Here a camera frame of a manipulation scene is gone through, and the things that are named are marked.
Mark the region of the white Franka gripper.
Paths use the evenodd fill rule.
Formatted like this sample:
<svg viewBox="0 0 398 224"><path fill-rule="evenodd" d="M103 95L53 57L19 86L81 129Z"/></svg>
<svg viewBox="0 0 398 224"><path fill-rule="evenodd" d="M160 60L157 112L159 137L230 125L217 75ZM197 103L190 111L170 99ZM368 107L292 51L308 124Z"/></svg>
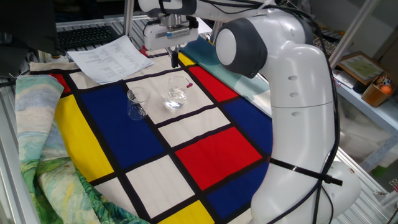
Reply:
<svg viewBox="0 0 398 224"><path fill-rule="evenodd" d="M198 38L198 29L181 28L170 30L160 24L148 25L144 31L144 45L148 50L166 49L170 57L171 67L178 67L180 45L195 41Z"/></svg>

